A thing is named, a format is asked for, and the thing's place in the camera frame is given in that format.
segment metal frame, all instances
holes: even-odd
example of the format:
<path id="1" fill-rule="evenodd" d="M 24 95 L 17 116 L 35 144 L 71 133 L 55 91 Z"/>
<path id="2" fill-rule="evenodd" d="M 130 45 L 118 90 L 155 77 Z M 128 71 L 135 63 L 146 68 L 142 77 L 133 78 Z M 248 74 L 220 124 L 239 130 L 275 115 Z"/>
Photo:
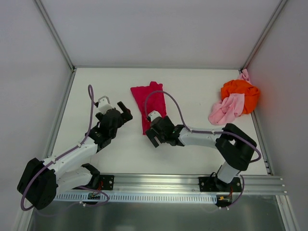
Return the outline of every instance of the metal frame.
<path id="1" fill-rule="evenodd" d="M 144 68 L 144 69 L 202 69 L 202 70 L 238 70 L 238 68 L 224 68 L 224 67 L 214 67 L 214 66 L 176 66 L 176 65 L 169 65 L 169 66 L 156 66 L 156 65 L 76 65 L 75 68 Z"/>
<path id="2" fill-rule="evenodd" d="M 279 15 L 281 14 L 282 10 L 284 9 L 286 3 L 288 2 L 288 0 L 281 0 L 279 2 L 279 4 L 277 5 L 276 9 L 274 10 L 273 14 L 271 15 L 268 23 L 265 25 L 260 37 L 258 38 L 254 48 L 252 49 L 252 51 L 250 52 L 246 62 L 244 63 L 244 65 L 242 66 L 242 70 L 247 68 L 249 66 L 249 64 L 251 63 L 252 59 L 254 58 L 254 56 L 256 55 L 256 53 L 258 52 L 260 46 L 262 45 L 264 39 L 266 38 L 266 36 L 269 34 L 272 26 L 274 25 L 275 21 L 277 20 L 277 18 L 279 17 Z"/>
<path id="3" fill-rule="evenodd" d="M 74 72 L 75 67 L 74 67 L 74 65 L 73 65 L 73 63 L 72 63 L 72 61 L 71 61 L 71 59 L 70 59 L 70 57 L 69 57 L 69 55 L 68 55 L 64 45 L 63 45 L 60 37 L 59 37 L 59 34 L 56 31 L 56 29 L 55 29 L 55 27 L 54 27 L 54 25 L 53 25 L 49 15 L 48 15 L 47 11 L 46 11 L 43 3 L 41 2 L 41 0 L 33 0 L 33 2 L 35 3 L 39 13 L 43 17 L 44 22 L 46 23 L 46 26 L 49 29 L 49 31 L 50 31 L 50 33 L 51 33 L 55 43 L 57 44 L 57 46 L 58 46 L 62 56 L 64 57 L 67 65 L 69 66 L 71 71 Z"/>
<path id="4" fill-rule="evenodd" d="M 300 227 L 295 218 L 289 196 L 276 196 L 280 214 L 286 231 L 300 230 Z"/>
<path id="5" fill-rule="evenodd" d="M 114 188 L 108 193 L 201 194 L 198 177 L 209 175 L 169 174 L 114 174 Z M 279 176 L 244 176 L 245 195 L 287 195 L 283 179 Z M 220 192 L 202 192 L 219 195 Z"/>
<path id="6" fill-rule="evenodd" d="M 266 38 L 267 34 L 271 30 L 273 24 L 280 15 L 282 9 L 285 7 L 288 0 L 281 0 L 276 7 L 274 13 L 263 29 L 260 37 L 258 38 L 254 48 L 252 49 L 249 57 L 247 58 L 243 69 L 247 68 L 253 57 L 256 55 L 258 49 Z M 52 127 L 52 133 L 48 140 L 47 147 L 45 149 L 45 156 L 52 153 L 55 145 L 56 137 L 60 128 L 60 124 L 64 115 L 65 106 L 68 100 L 68 96 L 73 84 L 76 69 L 43 5 L 41 0 L 33 0 L 39 13 L 42 15 L 47 28 L 51 32 L 53 39 L 55 40 L 61 54 L 63 55 L 66 63 L 68 64 L 72 74 L 67 82 L 66 91 L 63 96 L 60 108 L 57 113 L 56 120 Z M 260 143 L 261 151 L 266 159 L 269 167 L 270 174 L 272 176 L 245 176 L 245 189 L 244 194 L 247 195 L 276 195 L 279 209 L 282 215 L 282 219 L 286 230 L 299 230 L 298 224 L 294 218 L 294 214 L 287 196 L 287 191 L 284 189 L 283 180 L 280 177 L 273 176 L 274 171 L 267 148 L 263 142 L 263 134 L 259 126 L 258 117 L 255 113 L 252 113 L 253 122 L 257 131 L 257 137 Z M 123 193 L 155 193 L 155 194 L 198 194 L 200 195 L 198 186 L 198 177 L 201 175 L 157 175 L 157 174 L 113 174 L 115 175 L 114 191 L 119 194 Z M 17 229 L 25 230 L 28 226 L 31 217 L 31 212 L 19 212 L 17 216 Z"/>

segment glass panel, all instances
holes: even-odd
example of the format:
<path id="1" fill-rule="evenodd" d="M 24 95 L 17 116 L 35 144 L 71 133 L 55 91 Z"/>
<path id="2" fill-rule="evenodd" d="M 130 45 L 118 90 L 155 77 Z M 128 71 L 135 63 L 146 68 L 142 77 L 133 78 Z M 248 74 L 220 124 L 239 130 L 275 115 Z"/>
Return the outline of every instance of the glass panel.
<path id="1" fill-rule="evenodd" d="M 41 210 L 59 213 L 70 202 L 53 202 Z M 32 216 L 28 231 L 283 231 L 275 196 L 243 196 L 236 204 L 218 210 L 207 204 L 108 203 L 95 208 L 77 204 L 45 218 Z"/>

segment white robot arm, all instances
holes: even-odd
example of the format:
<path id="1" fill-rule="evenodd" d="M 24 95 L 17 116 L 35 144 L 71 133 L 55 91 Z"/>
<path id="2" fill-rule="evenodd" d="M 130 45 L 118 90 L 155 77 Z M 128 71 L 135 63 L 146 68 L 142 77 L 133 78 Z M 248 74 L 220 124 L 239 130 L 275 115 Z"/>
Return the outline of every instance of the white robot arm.
<path id="1" fill-rule="evenodd" d="M 17 187 L 21 194 L 24 193 L 34 175 L 52 163 L 35 179 L 26 194 L 26 199 L 36 209 L 45 208 L 57 194 L 75 187 L 98 188 L 100 172 L 92 165 L 85 163 L 85 160 L 109 145 L 116 137 L 117 129 L 132 120 L 130 110 L 122 102 L 118 102 L 117 105 L 123 111 L 122 113 L 110 104 L 108 97 L 101 97 L 95 103 L 100 111 L 96 114 L 99 122 L 90 130 L 89 136 L 85 137 L 82 144 L 78 142 L 73 146 L 73 151 L 60 159 L 60 155 L 55 154 L 42 161 L 34 158 L 28 162 Z M 76 166 L 79 167 L 77 170 L 69 171 Z"/>
<path id="2" fill-rule="evenodd" d="M 159 143 L 169 143 L 172 146 L 199 145 L 217 148 L 225 163 L 219 168 L 212 179 L 212 192 L 227 191 L 234 177 L 245 171 L 251 162 L 257 143 L 234 124 L 226 124 L 224 128 L 202 129 L 189 128 L 184 125 L 174 126 L 168 116 L 164 118 L 157 111 L 149 114 L 150 129 L 146 135 L 155 147 Z"/>

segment pink cloth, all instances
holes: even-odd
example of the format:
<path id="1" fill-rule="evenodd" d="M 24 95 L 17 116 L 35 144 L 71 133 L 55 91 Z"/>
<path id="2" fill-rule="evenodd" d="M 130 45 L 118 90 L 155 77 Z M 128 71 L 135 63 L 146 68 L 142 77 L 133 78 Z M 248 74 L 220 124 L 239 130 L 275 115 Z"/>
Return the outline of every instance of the pink cloth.
<path id="1" fill-rule="evenodd" d="M 224 125 L 240 116 L 244 109 L 245 94 L 230 94 L 223 101 L 215 103 L 208 120 L 213 125 Z"/>
<path id="2" fill-rule="evenodd" d="M 247 69 L 244 69 L 237 79 L 245 80 L 246 82 L 251 84 Z"/>

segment purple cable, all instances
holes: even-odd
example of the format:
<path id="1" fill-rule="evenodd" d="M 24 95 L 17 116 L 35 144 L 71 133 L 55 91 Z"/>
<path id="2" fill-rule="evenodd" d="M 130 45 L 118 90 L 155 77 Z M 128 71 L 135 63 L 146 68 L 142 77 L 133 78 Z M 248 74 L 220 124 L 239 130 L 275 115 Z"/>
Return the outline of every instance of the purple cable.
<path id="1" fill-rule="evenodd" d="M 202 133 L 202 134 L 213 134 L 213 133 L 214 133 L 214 134 L 226 134 L 226 135 L 231 135 L 231 136 L 233 136 L 233 137 L 239 139 L 240 141 L 244 142 L 245 144 L 247 144 L 249 147 L 251 147 L 253 150 L 256 151 L 256 153 L 258 154 L 258 157 L 257 157 L 256 159 L 254 159 L 254 160 L 251 160 L 250 163 L 256 162 L 256 161 L 258 161 L 258 160 L 261 159 L 262 154 L 261 154 L 261 152 L 260 152 L 255 146 L 253 146 L 250 142 L 248 142 L 247 140 L 244 140 L 242 137 L 240 137 L 240 136 L 238 136 L 238 135 L 236 135 L 236 134 L 234 134 L 234 133 L 232 133 L 232 132 L 228 132 L 228 131 L 214 131 L 214 132 L 212 132 L 212 131 L 191 130 L 191 129 L 186 125 L 186 123 L 185 123 L 185 121 L 184 121 L 183 114 L 182 114 L 182 111 L 181 111 L 181 109 L 180 109 L 180 106 L 179 106 L 178 102 L 173 98 L 172 95 L 170 95 L 170 94 L 169 94 L 168 92 L 166 92 L 166 91 L 163 91 L 163 90 L 155 90 L 155 91 L 151 92 L 151 93 L 146 97 L 145 102 L 144 102 L 144 111 L 145 111 L 146 116 L 148 116 L 148 110 L 147 110 L 147 108 L 146 108 L 146 105 L 147 105 L 148 100 L 149 100 L 149 98 L 151 97 L 151 95 L 153 95 L 153 94 L 155 94 L 155 93 L 164 93 L 164 94 L 166 94 L 167 96 L 169 96 L 169 97 L 172 99 L 172 101 L 174 102 L 174 104 L 175 104 L 176 107 L 178 108 L 178 111 L 179 111 L 179 114 L 180 114 L 180 117 L 181 117 L 182 124 L 184 125 L 184 127 L 185 127 L 188 131 L 190 131 L 190 132 L 192 132 L 192 133 Z"/>
<path id="2" fill-rule="evenodd" d="M 82 145 L 86 139 L 88 138 L 89 136 L 89 133 L 90 133 L 90 130 L 91 130 L 91 126 L 92 126 L 92 119 L 93 119 L 93 108 L 94 108 L 94 92 L 93 92 L 93 87 L 92 85 L 88 85 L 88 93 L 89 93 L 89 96 L 90 96 L 90 99 L 91 99 L 91 113 L 90 113 L 90 122 L 89 122 L 89 128 L 88 128 L 88 131 L 87 131 L 87 134 L 85 136 L 85 138 L 80 142 L 80 145 Z M 61 159 L 63 156 L 69 154 L 70 152 L 74 151 L 75 149 L 77 149 L 78 146 L 75 146 L 73 148 L 71 148 L 70 150 L 66 151 L 65 153 L 61 154 L 60 156 L 58 156 L 57 158 L 55 158 L 56 161 L 58 161 L 59 159 Z M 40 171 L 37 172 L 37 174 L 34 175 L 34 177 L 30 180 L 30 182 L 28 183 L 28 185 L 26 186 L 25 188 L 25 191 L 23 193 L 23 196 L 21 198 L 21 202 L 20 202 L 20 207 L 23 211 L 29 211 L 30 209 L 32 209 L 34 206 L 30 206 L 28 208 L 26 208 L 24 206 L 24 203 L 25 203 L 25 198 L 26 198 L 26 195 L 31 187 L 31 185 L 33 184 L 33 182 L 35 181 L 35 179 L 44 171 L 46 170 L 50 165 L 52 165 L 54 162 L 53 161 L 50 161 L 47 165 L 45 165 Z"/>
<path id="3" fill-rule="evenodd" d="M 64 208 L 63 210 L 61 210 L 60 212 L 56 213 L 56 214 L 43 214 L 41 212 L 39 212 L 38 210 L 36 210 L 36 213 L 42 217 L 46 217 L 46 218 L 52 218 L 52 217 L 55 217 L 63 212 L 65 212 L 66 210 L 68 210 L 70 207 L 74 206 L 74 205 L 77 205 L 77 204 L 80 204 L 79 201 L 77 202 L 74 202 L 74 203 L 71 203 L 68 207 Z"/>

